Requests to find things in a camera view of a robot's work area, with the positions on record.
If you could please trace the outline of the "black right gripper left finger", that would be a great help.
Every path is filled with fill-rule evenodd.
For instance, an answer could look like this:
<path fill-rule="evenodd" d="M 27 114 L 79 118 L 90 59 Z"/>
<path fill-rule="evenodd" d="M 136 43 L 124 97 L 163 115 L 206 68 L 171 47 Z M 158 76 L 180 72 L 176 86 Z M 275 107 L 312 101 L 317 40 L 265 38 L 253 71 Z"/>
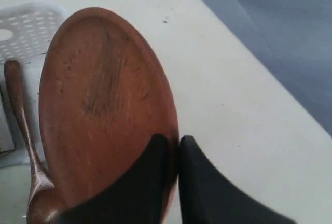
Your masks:
<path fill-rule="evenodd" d="M 103 192 L 64 212 L 59 223 L 161 223 L 168 141 L 151 137 L 132 167 Z"/>

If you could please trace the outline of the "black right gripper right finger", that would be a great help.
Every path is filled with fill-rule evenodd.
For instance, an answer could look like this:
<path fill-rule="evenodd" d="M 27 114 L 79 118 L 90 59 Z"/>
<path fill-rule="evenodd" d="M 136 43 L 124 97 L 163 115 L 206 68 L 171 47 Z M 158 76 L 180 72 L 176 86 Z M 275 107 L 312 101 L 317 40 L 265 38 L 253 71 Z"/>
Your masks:
<path fill-rule="evenodd" d="M 294 223 L 232 184 L 193 136 L 180 142 L 179 198 L 183 223 Z"/>

